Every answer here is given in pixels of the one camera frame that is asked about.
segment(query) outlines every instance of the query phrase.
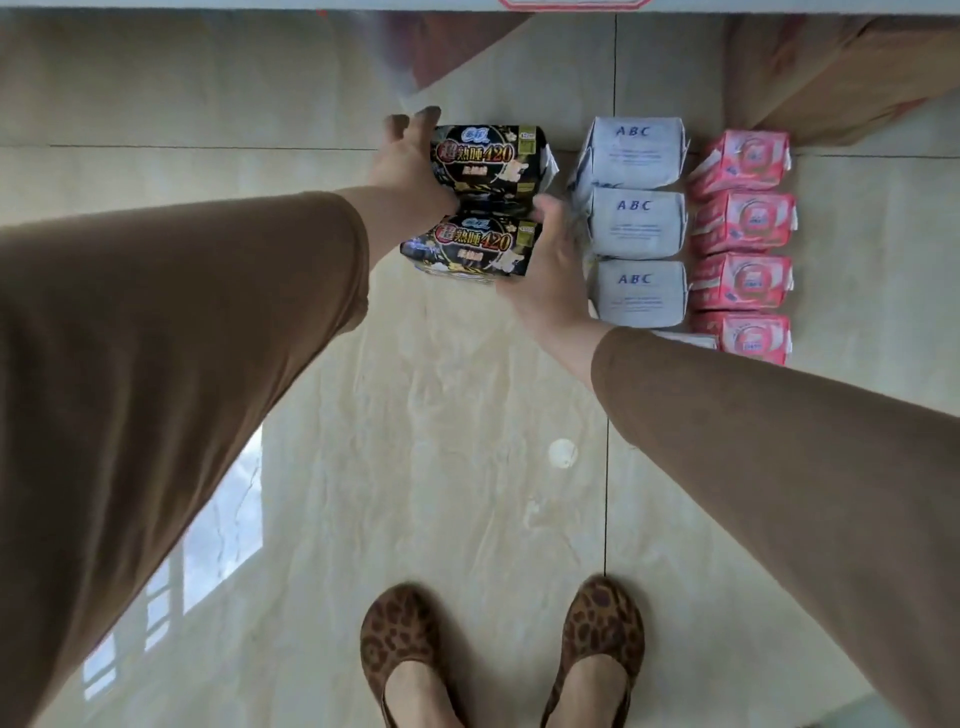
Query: floor tile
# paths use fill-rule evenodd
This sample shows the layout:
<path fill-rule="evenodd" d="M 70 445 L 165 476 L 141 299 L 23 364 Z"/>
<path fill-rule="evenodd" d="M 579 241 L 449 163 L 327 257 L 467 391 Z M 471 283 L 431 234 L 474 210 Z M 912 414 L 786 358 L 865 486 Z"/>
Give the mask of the floor tile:
<path fill-rule="evenodd" d="M 368 158 L 3 149 L 0 220 L 337 186 Z M 606 431 L 592 395 L 490 287 L 389 256 L 367 322 L 268 419 L 256 503 L 218 496 L 211 527 L 187 537 L 40 724 L 376 725 L 357 629 L 381 590 L 414 579 L 444 605 L 478 724 L 536 725 L 566 607 L 603 568 Z M 561 439 L 578 452 L 567 469 L 548 459 Z M 241 465 L 245 483 L 255 465 Z"/>
<path fill-rule="evenodd" d="M 801 158 L 793 183 L 793 365 L 960 414 L 960 160 Z"/>
<path fill-rule="evenodd" d="M 804 147 L 801 154 L 856 157 L 960 157 L 960 88 L 928 101 L 849 147 Z"/>
<path fill-rule="evenodd" d="M 763 567 L 615 430 L 608 478 L 607 570 L 634 587 L 650 641 L 628 725 L 806 725 L 870 690 Z"/>
<path fill-rule="evenodd" d="M 437 104 L 450 124 L 538 124 L 555 149 L 579 151 L 593 117 L 613 110 L 613 25 L 605 13 L 535 15 L 404 107 Z"/>
<path fill-rule="evenodd" d="M 0 147 L 0 223 L 345 187 L 363 181 L 372 154 Z"/>
<path fill-rule="evenodd" d="M 680 116 L 694 144 L 723 131 L 722 14 L 616 18 L 616 113 Z"/>
<path fill-rule="evenodd" d="M 786 249 L 798 282 L 793 366 L 960 413 L 958 183 L 960 160 L 800 159 L 801 229 Z M 804 725 L 869 690 L 753 558 L 619 436 L 608 475 L 608 569 L 650 605 L 635 725 Z"/>
<path fill-rule="evenodd" d="M 397 106 L 344 13 L 21 12 L 5 30 L 0 144 L 371 148 Z"/>

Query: leopard print shoe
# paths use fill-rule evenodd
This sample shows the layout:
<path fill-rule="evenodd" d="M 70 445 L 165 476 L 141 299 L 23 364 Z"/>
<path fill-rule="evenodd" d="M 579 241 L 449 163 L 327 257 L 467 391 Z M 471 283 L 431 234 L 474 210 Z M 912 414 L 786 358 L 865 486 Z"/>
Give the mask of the leopard print shoe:
<path fill-rule="evenodd" d="M 396 724 L 387 710 L 387 679 L 397 665 L 409 660 L 424 663 L 440 676 L 453 712 L 466 726 L 460 702 L 450 688 L 437 617 L 422 590 L 399 584 L 376 599 L 360 627 L 360 664 L 388 728 Z"/>
<path fill-rule="evenodd" d="M 591 655 L 610 655 L 627 671 L 627 694 L 616 711 L 612 727 L 623 728 L 630 710 L 630 693 L 643 663 L 643 651 L 643 620 L 636 604 L 611 578 L 594 574 L 580 585 L 566 612 L 560 670 L 540 728 L 544 728 L 556 710 L 570 668 Z"/>

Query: brown sleeve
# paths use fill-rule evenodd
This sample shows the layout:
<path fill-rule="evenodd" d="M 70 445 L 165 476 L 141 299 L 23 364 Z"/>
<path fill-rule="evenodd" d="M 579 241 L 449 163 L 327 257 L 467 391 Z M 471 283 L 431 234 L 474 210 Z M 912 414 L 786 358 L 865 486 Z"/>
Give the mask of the brown sleeve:
<path fill-rule="evenodd" d="M 960 725 L 960 420 L 627 328 L 592 381 L 912 725 Z"/>
<path fill-rule="evenodd" d="M 0 725 L 103 638 L 367 279 L 325 193 L 0 230 Z"/>

